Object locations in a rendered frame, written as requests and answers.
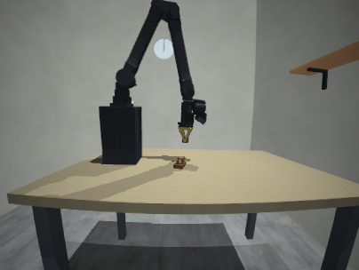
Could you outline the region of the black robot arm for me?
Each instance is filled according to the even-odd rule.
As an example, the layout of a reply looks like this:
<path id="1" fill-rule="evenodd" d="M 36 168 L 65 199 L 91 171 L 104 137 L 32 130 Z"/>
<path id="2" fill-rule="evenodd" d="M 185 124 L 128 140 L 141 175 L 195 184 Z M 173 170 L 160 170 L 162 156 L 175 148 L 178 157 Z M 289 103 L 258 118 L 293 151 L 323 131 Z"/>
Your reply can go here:
<path id="1" fill-rule="evenodd" d="M 201 124 L 205 124 L 207 116 L 205 113 L 205 101 L 193 99 L 195 89 L 187 63 L 187 54 L 181 29 L 180 8 L 176 3 L 164 0 L 152 0 L 148 16 L 132 48 L 130 56 L 125 62 L 124 68 L 118 70 L 116 73 L 115 96 L 113 96 L 113 103 L 110 103 L 110 106 L 133 107 L 129 89 L 137 85 L 134 76 L 138 72 L 143 56 L 161 20 L 168 23 L 171 34 L 172 47 L 179 74 L 180 92 L 182 100 L 184 100 L 181 102 L 181 112 L 193 111 L 193 113 L 185 113 L 185 123 L 193 123 L 194 115 L 196 115 L 195 119 Z M 188 102 L 188 100 L 192 101 Z"/>

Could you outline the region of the brown open tray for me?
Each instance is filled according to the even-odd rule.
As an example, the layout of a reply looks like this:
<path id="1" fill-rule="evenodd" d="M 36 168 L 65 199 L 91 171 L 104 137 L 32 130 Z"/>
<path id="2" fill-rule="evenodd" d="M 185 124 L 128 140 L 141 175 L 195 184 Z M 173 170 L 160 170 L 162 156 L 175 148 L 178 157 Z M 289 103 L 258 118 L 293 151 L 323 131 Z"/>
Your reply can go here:
<path id="1" fill-rule="evenodd" d="M 183 169 L 186 165 L 186 161 L 183 164 L 178 164 L 178 161 L 173 165 L 173 168 L 175 169 Z"/>

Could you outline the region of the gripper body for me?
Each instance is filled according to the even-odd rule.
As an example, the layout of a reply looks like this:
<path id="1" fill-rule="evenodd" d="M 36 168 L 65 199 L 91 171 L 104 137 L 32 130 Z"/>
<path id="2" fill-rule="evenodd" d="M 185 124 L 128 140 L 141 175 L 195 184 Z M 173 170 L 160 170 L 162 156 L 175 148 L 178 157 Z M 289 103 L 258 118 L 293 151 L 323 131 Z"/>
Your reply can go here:
<path id="1" fill-rule="evenodd" d="M 185 123 L 185 113 L 191 113 L 191 112 L 181 112 L 181 121 L 178 122 L 179 126 L 178 127 L 193 127 L 194 123 Z"/>

